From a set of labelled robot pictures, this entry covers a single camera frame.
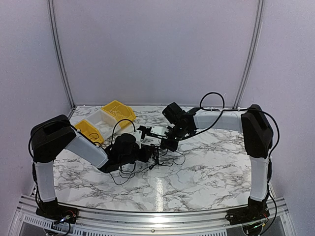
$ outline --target black plastic housing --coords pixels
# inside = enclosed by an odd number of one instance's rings
[[[251,110],[241,115],[245,150],[248,155],[267,158],[272,147],[273,129],[258,105],[251,105]]]
[[[75,138],[67,116],[59,115],[31,130],[34,162],[48,163]]]
[[[135,161],[148,162],[154,147],[148,145],[139,145],[135,142],[136,138],[131,134],[122,134],[118,136],[113,145],[109,145],[105,152],[108,161],[99,168],[104,173],[117,171],[120,166],[133,164]]]
[[[171,124],[176,124],[184,113],[185,111],[180,108],[180,106],[178,106],[176,102],[169,104],[162,111],[162,114]]]
[[[39,204],[39,207],[36,210],[36,215],[59,221],[63,217],[65,217],[67,215],[72,215],[72,213],[73,213],[74,216],[72,216],[68,220],[69,223],[75,224],[75,222],[77,220],[79,210],[77,208],[74,208],[71,206],[59,205],[57,198],[55,198],[54,200],[52,200],[50,202],[46,202],[46,203],[39,200],[38,204]]]

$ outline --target white container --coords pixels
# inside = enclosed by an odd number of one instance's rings
[[[113,128],[117,123],[117,120],[113,116],[107,114],[101,109],[90,114],[85,119],[99,130],[105,140],[112,136]],[[120,124],[118,124],[115,128],[115,133],[121,129]]]

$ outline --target metal frame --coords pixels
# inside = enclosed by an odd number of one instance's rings
[[[63,82],[63,87],[68,99],[68,103],[71,107],[71,110],[73,110],[76,106],[72,97],[70,84],[68,81],[67,72],[65,70],[64,62],[63,62],[63,56],[60,48],[59,43],[59,37],[58,37],[58,31],[57,31],[57,24],[56,24],[56,16],[55,16],[55,7],[54,7],[54,1],[53,0],[47,0],[48,4],[48,13],[49,13],[49,20],[50,20],[50,26],[52,31],[52,37],[54,42],[54,47],[56,51],[56,57],[58,62],[58,67],[61,75],[61,79]]]
[[[278,207],[277,216],[282,219],[286,235],[295,236],[284,198],[276,199],[276,203]],[[275,214],[275,206],[271,200],[267,202],[267,205],[271,213],[270,218],[272,218]],[[79,209],[79,214],[77,223],[71,225],[72,231],[70,235],[88,236],[95,233],[95,235],[98,234],[98,236],[135,236],[154,234],[177,236],[185,234],[186,236],[201,236],[211,235],[215,232],[225,232],[225,230],[229,228],[241,226],[230,226],[229,222],[225,219],[226,211],[231,209],[231,207],[195,212],[172,213],[128,212],[93,209],[82,206],[75,207]],[[35,214],[36,208],[37,205],[34,197],[22,195],[12,221],[9,236],[19,235],[18,232],[20,232],[23,222],[33,222],[34,225],[47,226],[46,229],[49,229],[49,225],[53,220],[37,216]]]
[[[242,100],[242,97],[243,97],[243,94],[245,92],[246,84],[247,84],[248,79],[249,79],[249,75],[250,75],[250,71],[251,71],[251,67],[252,67],[252,61],[254,58],[255,51],[257,49],[258,39],[259,39],[259,35],[260,35],[260,30],[261,30],[261,22],[262,22],[262,16],[263,16],[264,3],[265,3],[265,0],[258,0],[254,30],[252,33],[252,40],[251,40],[251,44],[250,44],[250,50],[248,53],[246,65],[245,65],[245,68],[243,71],[243,75],[241,78],[241,83],[240,83],[240,86],[238,88],[237,95],[235,97],[235,101],[234,101],[232,108],[239,107],[241,100]],[[51,30],[52,30],[52,36],[53,36],[58,66],[59,66],[59,70],[60,70],[60,74],[61,74],[61,78],[62,78],[62,82],[63,82],[63,87],[65,90],[69,105],[71,107],[71,112],[69,114],[69,116],[70,116],[74,112],[74,109],[76,108],[76,104],[75,104],[73,97],[72,97],[68,76],[67,76],[66,69],[64,66],[64,62],[63,62],[63,56],[62,56],[62,52],[61,52],[61,47],[60,47],[59,37],[58,37],[58,31],[57,31],[54,0],[47,0],[47,4],[48,4],[49,19],[50,19],[50,25],[51,25]]]
[[[237,108],[240,106],[241,100],[243,98],[243,94],[245,92],[245,87],[248,82],[248,78],[250,76],[252,61],[253,61],[253,58],[257,49],[259,35],[261,31],[261,22],[262,22],[262,17],[263,17],[264,6],[265,6],[265,0],[258,0],[256,20],[255,20],[255,25],[254,25],[254,31],[252,33],[251,46],[250,46],[250,50],[247,56],[246,65],[243,71],[243,76],[241,79],[239,89],[237,91],[233,108]]]
[[[73,115],[73,113],[75,112],[75,109],[77,108],[77,106],[75,106],[74,108],[71,109],[71,111],[68,114],[68,118],[70,119]]]

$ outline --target wire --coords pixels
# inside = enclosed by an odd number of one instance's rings
[[[133,170],[132,170],[132,171],[129,171],[129,172],[123,171],[122,166],[120,166],[120,172],[123,173],[123,174],[131,174],[131,173],[134,172],[135,169],[136,169],[136,162],[133,163]]]
[[[267,224],[268,223],[268,221],[269,221],[269,218],[266,216],[266,214],[265,213],[263,213],[263,216],[265,216],[265,218],[266,218],[266,222],[265,222],[265,224]]]
[[[219,114],[218,118],[217,118],[217,119],[212,123],[212,125],[210,125],[208,128],[206,128],[206,129],[204,129],[204,130],[202,130],[202,131],[200,131],[200,132],[198,132],[198,133],[195,133],[195,134],[193,134],[193,135],[189,135],[189,136],[183,137],[183,138],[179,139],[178,141],[183,141],[183,140],[186,140],[186,139],[190,139],[190,138],[192,138],[192,137],[194,137],[194,136],[197,136],[197,135],[199,135],[199,134],[202,134],[202,133],[208,131],[209,129],[211,129],[213,126],[216,125],[216,123],[219,121],[219,119],[220,119],[221,116],[223,115],[223,112],[224,112],[224,111],[225,111],[225,110],[222,110],[222,111],[221,111],[221,113]]]
[[[124,120],[129,121],[129,122],[133,125],[133,131],[136,132],[136,126],[134,126],[134,123],[133,123],[131,120],[129,120],[129,119],[121,119],[120,121],[118,121],[118,122],[115,124],[115,126],[114,126],[114,128],[113,128],[111,144],[113,144],[113,138],[114,138],[114,133],[115,133],[116,126],[117,126],[120,122],[122,122],[122,121],[124,121]]]
[[[276,211],[275,211],[275,217],[272,219],[270,225],[269,225],[269,226],[265,229],[265,231],[262,232],[260,235],[263,235],[264,233],[267,232],[268,229],[270,229],[270,227],[272,226],[272,224],[275,222],[276,217],[277,217],[277,213],[278,213],[278,207],[277,207],[277,204],[276,204],[275,199],[274,199],[274,198],[271,196],[271,194],[270,194],[269,185],[268,185],[268,194],[269,194],[269,197],[271,198],[271,200],[273,201],[273,203],[274,203],[274,205],[275,205],[275,209],[276,209]]]
[[[129,180],[129,179],[131,179],[131,178],[133,178],[134,176],[132,176],[132,177],[130,177],[130,178],[127,178],[127,180],[125,181],[125,182],[123,182],[123,183],[116,183],[116,181],[115,181],[115,179],[114,179],[114,177],[112,176],[112,174],[111,173],[109,173],[110,174],[110,176],[112,177],[112,179],[113,179],[113,181],[114,181],[114,183],[116,184],[116,185],[123,185],[124,183],[127,183],[127,181]]]
[[[43,227],[43,230],[44,230],[44,232],[45,232],[45,234],[46,234],[47,236],[67,236],[67,235],[70,233],[70,231],[71,231],[71,224],[70,224],[70,222],[67,221],[67,220],[65,220],[65,222],[68,223],[69,227],[68,227],[67,232],[66,232],[65,234],[63,234],[63,235],[61,235],[60,233],[53,232],[53,231],[47,232],[47,231],[44,229],[44,227]]]
[[[39,195],[39,190],[38,190],[38,184],[37,184],[37,182],[35,182],[35,184],[36,184],[35,202],[36,202],[38,208],[39,208],[42,212],[45,212],[45,211],[43,210],[43,208],[41,207],[40,202],[38,201],[38,199],[39,199],[40,201],[41,201],[41,199],[40,199],[40,195]]]
[[[186,161],[186,156],[185,156],[185,154],[180,153],[179,151],[175,151],[175,152],[177,152],[177,153],[179,153],[180,155],[184,156],[184,161],[182,162],[182,164],[178,164],[178,163],[175,162],[175,160],[173,160],[173,163],[174,163],[175,165],[182,166],[182,165],[185,163],[185,161]]]
[[[218,93],[218,92],[209,92],[209,93],[207,93],[206,95],[204,95],[204,96],[202,97],[202,99],[200,100],[199,108],[202,109],[202,110],[204,110],[204,111],[212,111],[212,109],[206,109],[206,108],[203,108],[203,107],[202,107],[202,102],[203,102],[203,100],[204,100],[207,96],[209,96],[209,95],[211,95],[211,94],[216,94],[216,95],[218,95],[218,96],[221,98],[221,100],[222,100],[222,109],[224,109],[224,108],[225,108],[225,100],[224,100],[224,97],[223,97],[220,93]]]

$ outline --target gray marble veining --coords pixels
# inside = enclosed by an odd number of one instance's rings
[[[100,106],[80,106],[75,124]],[[132,106],[135,125],[169,125],[164,107]],[[131,132],[128,126],[123,132]],[[158,144],[147,138],[145,143]],[[64,150],[55,161],[54,175],[60,202],[87,207],[128,211],[195,211],[232,207],[247,203],[251,187],[251,164],[243,146],[243,135],[235,131],[210,130],[180,142],[178,152],[161,158],[166,166],[137,162],[135,176],[117,186],[89,162]],[[124,166],[131,170],[133,165]],[[113,172],[117,183],[126,181]]]

